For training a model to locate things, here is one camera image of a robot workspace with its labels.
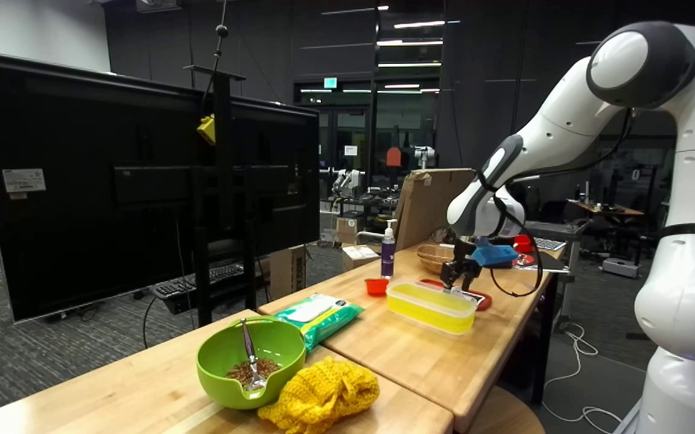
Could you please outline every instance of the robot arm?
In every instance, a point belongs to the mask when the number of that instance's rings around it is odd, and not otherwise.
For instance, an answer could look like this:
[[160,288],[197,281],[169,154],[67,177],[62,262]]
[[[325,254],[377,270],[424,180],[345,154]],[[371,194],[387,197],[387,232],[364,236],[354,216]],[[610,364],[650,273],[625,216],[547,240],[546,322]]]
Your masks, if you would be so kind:
[[482,177],[473,177],[450,199],[446,221],[461,240],[516,233],[518,226],[505,218],[495,204],[498,194],[516,218],[524,218],[520,204],[512,199],[505,183],[513,176],[565,165],[576,159],[621,111],[592,93],[586,65],[588,58],[575,62],[530,123],[500,142],[482,165]]
[[518,203],[501,188],[510,177],[576,159],[628,106],[658,106],[695,74],[695,47],[672,24],[633,24],[610,34],[592,58],[575,62],[518,133],[501,140],[489,160],[446,209],[461,240],[512,236],[495,194],[524,218]]
[[640,21],[613,30],[549,91],[539,116],[510,134],[446,209],[458,240],[510,232],[495,197],[512,176],[580,157],[623,107],[662,107],[676,121],[671,206],[634,314],[658,344],[647,367],[637,434],[695,432],[695,25]]

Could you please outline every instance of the clear plastic container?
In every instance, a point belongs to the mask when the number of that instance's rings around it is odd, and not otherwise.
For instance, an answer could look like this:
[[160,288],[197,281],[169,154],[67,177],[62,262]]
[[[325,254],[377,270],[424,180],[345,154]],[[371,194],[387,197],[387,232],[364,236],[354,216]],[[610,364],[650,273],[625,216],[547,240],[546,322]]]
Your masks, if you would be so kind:
[[387,292],[387,306],[399,315],[450,335],[470,332],[477,308],[470,295],[418,281],[391,281]]

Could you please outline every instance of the desk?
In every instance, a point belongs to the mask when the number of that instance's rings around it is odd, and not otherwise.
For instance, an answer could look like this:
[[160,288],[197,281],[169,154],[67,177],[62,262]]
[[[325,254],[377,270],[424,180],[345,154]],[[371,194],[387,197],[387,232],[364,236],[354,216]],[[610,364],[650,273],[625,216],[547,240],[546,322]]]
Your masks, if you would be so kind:
[[568,199],[568,203],[575,204],[576,209],[584,209],[592,221],[601,216],[607,223],[613,223],[615,245],[610,252],[615,254],[625,252],[623,239],[634,239],[634,233],[630,233],[630,226],[644,216],[642,209],[623,206],[623,204],[601,204],[601,203],[581,203],[581,199]]
[[[0,432],[276,432],[256,412],[222,409],[201,387],[202,340],[242,310],[0,408]],[[319,346],[312,358],[335,357]],[[449,432],[450,412],[379,375],[371,409],[332,432]]]
[[[306,286],[297,293],[261,306],[262,314],[276,314],[314,292],[332,293],[338,298],[364,306],[362,315],[343,332],[324,342],[324,346],[379,371],[380,375],[449,408],[457,414],[457,432],[467,432],[479,402],[489,386],[501,371],[513,342],[518,340],[541,292],[533,295],[507,295],[501,293],[489,273],[473,279],[473,288],[487,292],[491,306],[476,315],[470,335],[454,336],[384,308],[380,295],[366,295],[364,277],[377,277],[379,262],[348,270],[332,279]],[[536,273],[520,270],[495,270],[501,286],[512,292],[528,292],[536,281]],[[395,252],[395,279],[435,277],[420,262],[414,248]],[[536,394],[541,402],[547,336],[553,322],[554,285],[553,275],[543,277],[546,304],[543,304],[543,330]]]

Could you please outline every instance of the spoon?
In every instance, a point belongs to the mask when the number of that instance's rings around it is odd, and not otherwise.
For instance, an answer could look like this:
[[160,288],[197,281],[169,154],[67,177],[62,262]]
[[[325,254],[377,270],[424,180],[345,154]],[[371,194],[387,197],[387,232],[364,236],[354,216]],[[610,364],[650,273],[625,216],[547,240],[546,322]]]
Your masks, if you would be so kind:
[[249,390],[249,394],[259,394],[267,386],[267,379],[259,371],[253,340],[251,340],[251,332],[249,332],[249,326],[244,318],[242,318],[242,327],[244,327],[244,344],[245,344],[245,357],[249,357],[249,368],[251,368],[251,379],[245,383],[245,390]]

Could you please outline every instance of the green exit sign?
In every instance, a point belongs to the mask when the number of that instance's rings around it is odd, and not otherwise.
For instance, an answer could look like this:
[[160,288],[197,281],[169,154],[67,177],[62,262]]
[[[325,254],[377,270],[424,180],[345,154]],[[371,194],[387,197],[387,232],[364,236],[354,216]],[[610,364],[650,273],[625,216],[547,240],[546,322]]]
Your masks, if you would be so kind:
[[324,77],[324,88],[338,88],[339,80],[338,77]]

